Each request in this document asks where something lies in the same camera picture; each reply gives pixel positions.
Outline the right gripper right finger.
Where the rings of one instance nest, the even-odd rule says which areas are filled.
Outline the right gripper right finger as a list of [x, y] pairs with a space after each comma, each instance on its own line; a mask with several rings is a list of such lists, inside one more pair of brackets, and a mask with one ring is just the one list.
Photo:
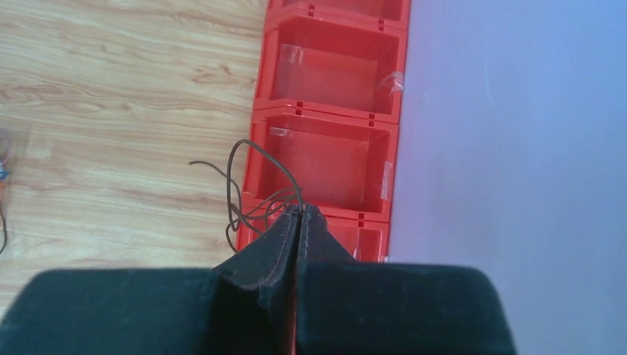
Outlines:
[[296, 257], [298, 354], [515, 354], [498, 292], [466, 266], [363, 263], [304, 207]]

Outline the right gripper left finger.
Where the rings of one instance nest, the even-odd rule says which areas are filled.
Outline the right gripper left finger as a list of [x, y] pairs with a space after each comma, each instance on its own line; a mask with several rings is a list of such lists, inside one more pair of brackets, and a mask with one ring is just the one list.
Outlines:
[[278, 354], [300, 210], [214, 268], [56, 269], [1, 322], [3, 354]]

